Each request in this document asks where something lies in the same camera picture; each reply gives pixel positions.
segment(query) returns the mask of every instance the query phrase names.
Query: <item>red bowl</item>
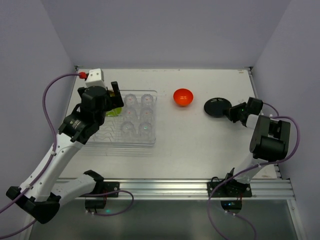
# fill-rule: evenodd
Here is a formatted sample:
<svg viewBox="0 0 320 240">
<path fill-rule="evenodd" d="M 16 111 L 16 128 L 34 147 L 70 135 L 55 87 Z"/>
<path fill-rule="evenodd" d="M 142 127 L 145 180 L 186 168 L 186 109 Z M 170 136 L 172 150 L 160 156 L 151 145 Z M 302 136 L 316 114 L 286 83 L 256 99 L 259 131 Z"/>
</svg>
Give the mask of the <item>red bowl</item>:
<svg viewBox="0 0 320 240">
<path fill-rule="evenodd" d="M 194 95 L 190 90 L 180 88 L 174 92 L 173 99 L 179 106 L 186 107 L 190 103 L 192 103 L 192 101 L 194 100 Z"/>
</svg>

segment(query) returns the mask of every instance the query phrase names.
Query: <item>black round plate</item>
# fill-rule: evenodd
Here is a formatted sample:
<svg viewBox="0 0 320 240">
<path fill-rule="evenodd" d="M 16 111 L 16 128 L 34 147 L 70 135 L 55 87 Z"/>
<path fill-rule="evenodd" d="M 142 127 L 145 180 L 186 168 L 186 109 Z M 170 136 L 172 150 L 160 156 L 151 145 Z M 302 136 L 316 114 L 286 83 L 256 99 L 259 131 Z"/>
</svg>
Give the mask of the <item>black round plate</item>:
<svg viewBox="0 0 320 240">
<path fill-rule="evenodd" d="M 222 97 L 211 98 L 204 104 L 204 111 L 214 118 L 224 116 L 224 110 L 231 108 L 231 103 Z"/>
</svg>

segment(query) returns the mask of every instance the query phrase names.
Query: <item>white wall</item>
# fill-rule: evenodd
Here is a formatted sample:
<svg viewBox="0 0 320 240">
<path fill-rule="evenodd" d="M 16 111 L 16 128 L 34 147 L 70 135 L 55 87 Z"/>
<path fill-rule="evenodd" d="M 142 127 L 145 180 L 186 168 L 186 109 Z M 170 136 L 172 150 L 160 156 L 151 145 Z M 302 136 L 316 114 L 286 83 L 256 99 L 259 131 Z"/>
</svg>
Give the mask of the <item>white wall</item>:
<svg viewBox="0 0 320 240">
<path fill-rule="evenodd" d="M 301 128 L 296 155 L 281 167 L 291 178 L 310 240 L 320 239 L 320 1 L 292 0 L 253 68 L 260 98 Z"/>
<path fill-rule="evenodd" d="M 105 68 L 253 66 L 290 0 L 42 0 L 71 60 Z"/>
<path fill-rule="evenodd" d="M 9 186 L 20 185 L 52 144 L 42 111 L 43 90 L 50 80 L 73 70 L 40 0 L 0 1 L 0 208 L 9 202 Z M 48 96 L 55 126 L 62 120 L 72 82 L 63 80 Z M 0 236 L 20 229 L 25 216 L 15 205 L 1 214 Z"/>
</svg>

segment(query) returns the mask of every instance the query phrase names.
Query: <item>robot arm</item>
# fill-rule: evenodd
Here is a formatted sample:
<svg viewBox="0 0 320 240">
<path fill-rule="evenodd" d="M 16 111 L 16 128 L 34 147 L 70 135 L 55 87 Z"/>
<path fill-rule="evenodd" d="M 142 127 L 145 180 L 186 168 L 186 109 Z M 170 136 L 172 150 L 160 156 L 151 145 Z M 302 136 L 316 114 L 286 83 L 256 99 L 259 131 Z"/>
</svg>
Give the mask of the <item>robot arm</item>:
<svg viewBox="0 0 320 240">
<path fill-rule="evenodd" d="M 259 167 L 246 171 L 218 189 L 213 197 L 251 197 L 250 182 L 252 178 L 265 167 L 263 163 L 271 163 L 286 157 L 289 148 L 290 123 L 287 121 L 272 119 L 260 115 L 263 102 L 250 97 L 248 102 L 238 104 L 223 110 L 223 114 L 232 122 L 240 121 L 245 127 L 254 129 L 250 154 L 239 166 L 234 167 L 226 174 L 224 180 L 208 182 L 208 189 L 214 189 L 219 183 L 229 179 L 233 175 L 255 165 Z"/>
<path fill-rule="evenodd" d="M 106 112 L 124 106 L 118 83 L 111 83 L 113 88 L 111 96 L 105 86 L 101 69 L 90 70 L 85 84 L 86 87 L 78 89 L 81 103 L 76 105 L 59 127 L 55 152 L 51 148 L 33 173 L 19 187 L 11 186 L 6 192 L 6 195 L 14 200 L 26 191 L 16 204 L 42 224 L 49 222 L 60 206 L 101 188 L 103 184 L 104 178 L 89 170 L 79 178 L 53 189 L 72 157 L 104 123 Z M 35 177 L 41 174 L 51 156 L 53 157 L 46 171 L 31 185 Z"/>
</svg>

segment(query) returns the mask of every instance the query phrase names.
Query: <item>egg carton tray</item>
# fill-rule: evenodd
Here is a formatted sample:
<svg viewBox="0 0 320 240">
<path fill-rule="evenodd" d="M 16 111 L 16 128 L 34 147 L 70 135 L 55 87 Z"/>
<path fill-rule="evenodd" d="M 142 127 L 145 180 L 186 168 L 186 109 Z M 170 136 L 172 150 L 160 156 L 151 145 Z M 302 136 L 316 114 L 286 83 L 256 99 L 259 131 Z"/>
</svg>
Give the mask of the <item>egg carton tray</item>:
<svg viewBox="0 0 320 240">
<path fill-rule="evenodd" d="M 120 90 L 124 107 L 106 113 L 89 146 L 151 147 L 156 142 L 155 90 Z"/>
</svg>

